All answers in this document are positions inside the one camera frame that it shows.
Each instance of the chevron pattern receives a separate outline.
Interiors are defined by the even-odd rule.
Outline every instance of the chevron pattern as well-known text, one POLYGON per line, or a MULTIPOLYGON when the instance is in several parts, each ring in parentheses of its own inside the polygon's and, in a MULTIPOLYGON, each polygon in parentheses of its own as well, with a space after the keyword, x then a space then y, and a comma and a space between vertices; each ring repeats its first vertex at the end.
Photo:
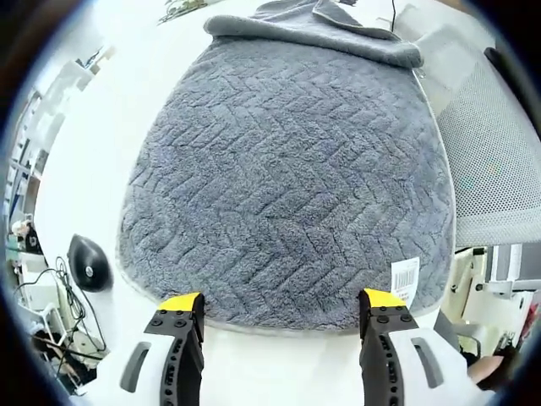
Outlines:
POLYGON ((126 274, 202 291, 243 326, 342 330, 360 289, 419 256, 413 309, 443 294, 454 239, 445 151, 411 71, 279 41, 215 40, 140 152, 126 274))

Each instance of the white table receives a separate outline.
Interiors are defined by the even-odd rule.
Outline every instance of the white table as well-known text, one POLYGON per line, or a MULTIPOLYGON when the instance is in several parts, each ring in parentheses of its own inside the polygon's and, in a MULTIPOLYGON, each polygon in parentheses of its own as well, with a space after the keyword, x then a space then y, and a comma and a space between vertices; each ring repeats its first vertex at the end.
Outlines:
MULTIPOLYGON (((119 50, 57 135, 42 174, 36 229, 50 264, 57 255, 66 258, 74 233, 106 253, 112 289, 87 295, 112 356, 127 337, 144 330, 156 309, 123 279, 116 260, 125 185, 140 145, 174 84, 210 44, 203 22, 213 14, 248 15, 261 3, 226 0, 161 25, 134 49, 119 50)), ((418 323, 433 326, 436 316, 418 323)), ((86 324, 98 337, 92 317, 86 324)), ((201 403, 363 404, 359 351, 357 334, 264 337, 207 327, 201 403)), ((103 391, 116 384, 104 383, 103 391)))

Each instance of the towel label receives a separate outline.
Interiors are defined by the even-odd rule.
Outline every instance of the towel label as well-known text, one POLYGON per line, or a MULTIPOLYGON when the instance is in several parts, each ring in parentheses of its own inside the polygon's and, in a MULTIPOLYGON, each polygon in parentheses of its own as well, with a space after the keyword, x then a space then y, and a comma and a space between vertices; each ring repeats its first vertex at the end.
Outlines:
POLYGON ((391 293, 412 306, 419 284, 419 257, 391 263, 391 293))

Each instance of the white mesh panel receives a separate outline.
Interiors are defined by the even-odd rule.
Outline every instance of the white mesh panel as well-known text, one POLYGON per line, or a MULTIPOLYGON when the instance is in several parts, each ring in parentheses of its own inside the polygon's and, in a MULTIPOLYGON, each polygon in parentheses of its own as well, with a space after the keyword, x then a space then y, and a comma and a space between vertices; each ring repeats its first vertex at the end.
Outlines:
POLYGON ((541 142, 491 63, 449 26, 416 42, 456 191, 456 246, 541 240, 541 142))

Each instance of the black mouse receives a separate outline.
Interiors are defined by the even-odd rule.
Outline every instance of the black mouse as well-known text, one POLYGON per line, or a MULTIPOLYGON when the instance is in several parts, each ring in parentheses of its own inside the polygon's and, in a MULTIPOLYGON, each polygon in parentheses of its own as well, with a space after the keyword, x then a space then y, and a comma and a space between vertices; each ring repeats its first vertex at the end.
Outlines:
POLYGON ((75 284, 88 292, 100 292, 112 284, 111 269, 101 247, 75 234, 71 238, 68 262, 75 284))

